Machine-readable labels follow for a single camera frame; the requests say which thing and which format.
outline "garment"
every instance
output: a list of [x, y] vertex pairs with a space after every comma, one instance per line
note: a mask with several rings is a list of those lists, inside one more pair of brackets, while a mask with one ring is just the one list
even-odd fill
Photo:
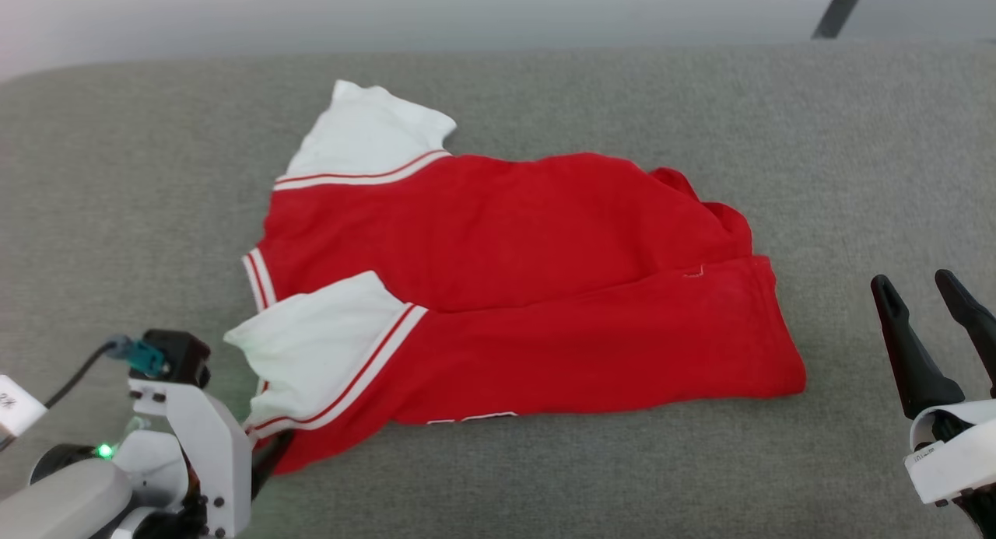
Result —
[[805, 369], [747, 221], [674, 170], [451, 156], [455, 123], [380, 88], [333, 103], [277, 180], [226, 335], [263, 380], [278, 472], [389, 421], [799, 393]]

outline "red fabric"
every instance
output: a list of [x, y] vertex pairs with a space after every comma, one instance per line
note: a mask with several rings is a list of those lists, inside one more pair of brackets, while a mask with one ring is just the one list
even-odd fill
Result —
[[388, 421], [604, 412], [800, 393], [805, 369], [744, 217], [674, 170], [576, 154], [444, 157], [404, 180], [274, 191], [259, 244], [277, 300], [373, 270], [430, 312], [278, 467]]

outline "green led indicator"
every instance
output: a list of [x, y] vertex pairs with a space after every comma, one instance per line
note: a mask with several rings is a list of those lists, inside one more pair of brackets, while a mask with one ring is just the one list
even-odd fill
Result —
[[114, 448], [108, 446], [106, 443], [100, 444], [96, 447], [97, 457], [102, 457], [105, 460], [110, 460], [111, 455], [114, 455]]

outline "cable tag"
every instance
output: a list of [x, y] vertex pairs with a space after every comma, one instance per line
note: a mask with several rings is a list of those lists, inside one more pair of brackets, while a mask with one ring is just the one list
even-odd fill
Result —
[[0, 451], [38, 422], [47, 409], [10, 377], [0, 375]]

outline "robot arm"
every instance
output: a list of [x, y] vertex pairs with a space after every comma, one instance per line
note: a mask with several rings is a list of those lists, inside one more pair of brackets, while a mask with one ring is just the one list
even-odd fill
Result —
[[277, 436], [254, 457], [254, 444], [231, 412], [203, 390], [210, 380], [210, 351], [191, 334], [150, 330], [140, 341], [119, 338], [118, 344], [107, 355], [132, 364], [128, 387], [135, 412], [165, 418], [174, 433], [136, 429], [117, 448], [56, 446], [35, 467], [32, 485], [0, 503], [2, 534], [238, 535], [292, 434]]
[[[996, 318], [950, 271], [935, 276], [951, 317], [968, 330], [996, 383]], [[912, 419], [904, 464], [924, 504], [956, 504], [982, 536], [996, 538], [996, 400], [965, 401], [910, 326], [910, 310], [884, 275], [871, 281], [903, 413]], [[996, 397], [996, 387], [990, 390]]]

